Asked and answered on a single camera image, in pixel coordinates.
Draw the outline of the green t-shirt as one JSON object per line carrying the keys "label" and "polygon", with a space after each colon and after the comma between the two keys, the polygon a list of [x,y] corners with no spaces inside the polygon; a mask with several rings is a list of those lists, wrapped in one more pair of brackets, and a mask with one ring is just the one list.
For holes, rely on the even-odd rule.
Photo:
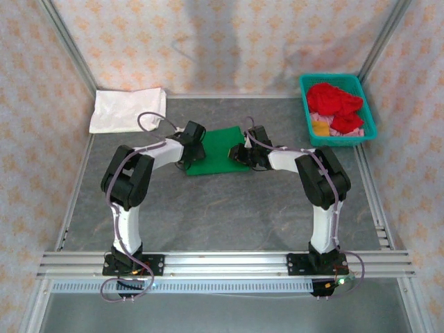
{"label": "green t-shirt", "polygon": [[238,126],[208,131],[203,139],[205,158],[192,162],[186,174],[204,176],[248,171],[250,169],[248,166],[228,157],[232,147],[244,143],[244,136]]}

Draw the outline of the orange cloth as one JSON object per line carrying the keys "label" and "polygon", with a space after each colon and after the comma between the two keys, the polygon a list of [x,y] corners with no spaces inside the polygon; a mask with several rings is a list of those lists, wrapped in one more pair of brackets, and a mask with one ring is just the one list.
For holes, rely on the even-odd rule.
{"label": "orange cloth", "polygon": [[330,127],[326,121],[312,121],[311,122],[313,133],[320,137],[330,136]]}

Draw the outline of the pink cloth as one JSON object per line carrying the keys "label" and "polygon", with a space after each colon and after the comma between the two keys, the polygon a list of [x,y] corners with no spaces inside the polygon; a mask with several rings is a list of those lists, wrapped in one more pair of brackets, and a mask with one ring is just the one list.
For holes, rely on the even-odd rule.
{"label": "pink cloth", "polygon": [[333,137],[363,137],[364,136],[364,130],[361,128],[355,128],[351,132],[348,133],[340,133],[339,131],[333,129],[331,127],[333,122],[333,116],[321,116],[317,112],[310,114],[311,121],[326,121],[329,124],[330,127],[330,136]]}

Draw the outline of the white folded t-shirt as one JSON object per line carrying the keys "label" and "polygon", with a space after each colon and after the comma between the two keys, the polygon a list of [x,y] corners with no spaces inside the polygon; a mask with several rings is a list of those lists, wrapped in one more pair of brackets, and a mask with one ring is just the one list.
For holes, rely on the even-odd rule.
{"label": "white folded t-shirt", "polygon": [[134,92],[96,91],[91,134],[155,130],[166,116],[167,94],[158,87]]}

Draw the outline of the red t-shirt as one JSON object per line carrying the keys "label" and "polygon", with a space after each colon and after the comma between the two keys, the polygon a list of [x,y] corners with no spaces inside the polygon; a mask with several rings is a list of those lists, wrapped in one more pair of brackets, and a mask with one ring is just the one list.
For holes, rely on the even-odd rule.
{"label": "red t-shirt", "polygon": [[339,89],[329,83],[319,83],[311,87],[306,95],[309,115],[317,112],[321,116],[333,116],[331,127],[340,133],[348,133],[362,128],[363,119],[358,111],[364,100]]}

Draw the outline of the teal plastic basket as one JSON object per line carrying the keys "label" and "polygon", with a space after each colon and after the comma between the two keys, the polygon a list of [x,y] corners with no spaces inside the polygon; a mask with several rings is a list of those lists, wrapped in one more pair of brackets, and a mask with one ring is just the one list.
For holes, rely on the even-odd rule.
{"label": "teal plastic basket", "polygon": [[[302,102],[305,109],[307,126],[309,131],[309,140],[314,146],[356,146],[377,136],[377,129],[370,108],[368,106],[364,91],[356,76],[352,74],[303,74],[299,78]],[[364,106],[358,111],[358,115],[363,119],[364,129],[363,137],[320,137],[313,133],[309,108],[307,106],[306,95],[308,90],[316,84],[329,83],[345,92],[359,96],[364,100]]]}

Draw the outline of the aluminium frame cross bar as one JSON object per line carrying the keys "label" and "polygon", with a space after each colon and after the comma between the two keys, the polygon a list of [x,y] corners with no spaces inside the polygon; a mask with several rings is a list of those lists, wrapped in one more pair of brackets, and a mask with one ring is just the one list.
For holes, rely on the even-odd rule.
{"label": "aluminium frame cross bar", "polygon": [[300,99],[302,94],[168,94],[167,99]]}

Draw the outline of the aluminium mounting rail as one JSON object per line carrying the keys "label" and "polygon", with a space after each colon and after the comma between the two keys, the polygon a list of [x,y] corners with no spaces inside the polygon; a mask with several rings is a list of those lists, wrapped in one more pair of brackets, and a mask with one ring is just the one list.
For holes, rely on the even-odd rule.
{"label": "aluminium mounting rail", "polygon": [[[287,253],[214,251],[165,253],[163,280],[287,279]],[[46,252],[37,269],[40,279],[104,280],[102,252]],[[414,278],[417,270],[405,250],[365,250],[347,255],[355,277]]]}

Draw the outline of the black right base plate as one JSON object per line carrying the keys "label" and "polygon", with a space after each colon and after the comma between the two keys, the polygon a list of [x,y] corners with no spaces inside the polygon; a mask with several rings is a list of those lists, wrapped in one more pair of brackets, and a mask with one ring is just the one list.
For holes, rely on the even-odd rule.
{"label": "black right base plate", "polygon": [[288,275],[347,275],[350,271],[345,263],[346,256],[332,252],[289,253],[287,255]]}

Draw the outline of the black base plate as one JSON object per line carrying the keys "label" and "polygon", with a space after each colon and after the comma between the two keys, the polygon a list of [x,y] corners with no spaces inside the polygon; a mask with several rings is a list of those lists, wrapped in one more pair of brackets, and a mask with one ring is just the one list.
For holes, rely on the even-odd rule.
{"label": "black base plate", "polygon": [[346,256],[332,252],[289,253],[287,255],[288,275],[347,275],[350,271],[345,263]]}
{"label": "black base plate", "polygon": [[[149,267],[154,276],[163,276],[164,255],[143,254],[138,260]],[[150,273],[141,264],[134,262],[125,255],[122,258],[118,258],[113,254],[107,254],[103,264],[102,275],[113,277],[140,277],[148,276]]]}

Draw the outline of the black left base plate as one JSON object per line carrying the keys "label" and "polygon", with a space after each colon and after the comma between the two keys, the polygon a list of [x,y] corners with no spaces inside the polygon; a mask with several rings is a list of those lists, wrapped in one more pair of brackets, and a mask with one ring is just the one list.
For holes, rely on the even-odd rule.
{"label": "black left base plate", "polygon": [[[138,260],[149,267],[154,276],[163,276],[164,255],[143,254]],[[103,264],[102,275],[113,277],[140,277],[148,276],[150,273],[141,264],[134,262],[125,255],[122,258],[118,258],[113,254],[107,254]]]}

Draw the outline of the aluminium frame post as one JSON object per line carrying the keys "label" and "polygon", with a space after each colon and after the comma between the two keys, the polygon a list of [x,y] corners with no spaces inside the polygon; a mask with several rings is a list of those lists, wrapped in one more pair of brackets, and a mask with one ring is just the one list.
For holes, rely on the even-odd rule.
{"label": "aluminium frame post", "polygon": [[36,0],[36,2],[40,5],[40,8],[46,15],[58,40],[67,51],[89,92],[94,96],[98,88],[96,80],[58,9],[54,6],[52,0]]}
{"label": "aluminium frame post", "polygon": [[387,20],[384,22],[379,35],[377,36],[374,44],[372,45],[368,56],[366,57],[357,78],[360,83],[364,83],[382,54],[385,46],[389,43],[391,36],[394,34],[398,24],[404,17],[407,9],[409,8],[412,0],[396,0],[395,6],[389,14]]}

